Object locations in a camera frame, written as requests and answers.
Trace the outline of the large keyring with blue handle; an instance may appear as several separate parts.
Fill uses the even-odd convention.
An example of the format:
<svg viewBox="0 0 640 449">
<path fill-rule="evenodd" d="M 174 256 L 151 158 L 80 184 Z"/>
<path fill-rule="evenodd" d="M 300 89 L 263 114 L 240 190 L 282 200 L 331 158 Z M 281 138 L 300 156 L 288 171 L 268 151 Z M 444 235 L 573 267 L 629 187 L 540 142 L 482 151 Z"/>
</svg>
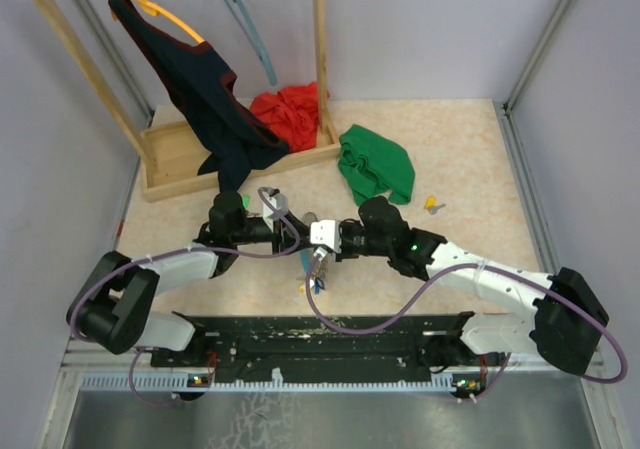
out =
<svg viewBox="0 0 640 449">
<path fill-rule="evenodd" d="M 310 226 L 312 222 L 317 222 L 318 218 L 314 212 L 306 212 L 302 217 L 302 222 Z M 313 249 L 303 249 L 299 253 L 300 262 L 302 265 L 302 269 L 304 273 L 307 273 L 311 269 L 312 260 L 314 258 L 314 250 Z M 311 288 L 314 291 L 315 295 L 319 295 L 322 291 L 326 289 L 326 281 L 327 281 L 327 273 L 328 273 L 328 261 L 322 260 L 317 262 L 314 265 L 312 271 L 312 281 Z"/>
</svg>

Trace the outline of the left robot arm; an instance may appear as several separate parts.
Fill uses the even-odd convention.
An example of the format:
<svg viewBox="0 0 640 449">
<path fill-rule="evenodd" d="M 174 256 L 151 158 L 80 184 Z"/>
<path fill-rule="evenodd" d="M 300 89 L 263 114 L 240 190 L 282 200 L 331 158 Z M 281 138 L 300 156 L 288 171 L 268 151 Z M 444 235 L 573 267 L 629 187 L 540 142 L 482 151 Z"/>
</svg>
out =
<svg viewBox="0 0 640 449">
<path fill-rule="evenodd" d="M 245 246 L 268 244 L 267 258 L 283 257 L 309 247 L 310 228 L 294 216 L 277 189 L 258 191 L 262 211 L 250 214 L 240 194 L 215 196 L 198 236 L 188 246 L 158 255 L 129 258 L 104 254 L 71 303 L 66 320 L 73 336 L 93 342 L 114 355 L 133 348 L 166 349 L 184 364 L 201 363 L 208 342 L 196 334 L 184 315 L 153 311 L 159 294 L 227 272 Z"/>
</svg>

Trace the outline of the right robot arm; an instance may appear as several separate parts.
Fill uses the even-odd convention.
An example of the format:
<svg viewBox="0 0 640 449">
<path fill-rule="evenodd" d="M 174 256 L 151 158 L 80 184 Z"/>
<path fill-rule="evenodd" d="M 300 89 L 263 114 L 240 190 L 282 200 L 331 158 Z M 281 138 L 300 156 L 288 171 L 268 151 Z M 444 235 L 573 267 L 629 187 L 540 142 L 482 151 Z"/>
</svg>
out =
<svg viewBox="0 0 640 449">
<path fill-rule="evenodd" d="M 447 339 L 454 362 L 470 364 L 491 352 L 528 353 L 565 373 L 586 374 L 609 316 L 579 272 L 531 272 L 482 258 L 410 227 L 382 196 L 367 200 L 358 214 L 337 226 L 341 258 L 384 257 L 403 276 L 433 280 L 503 308 L 501 314 L 472 315 Z"/>
</svg>

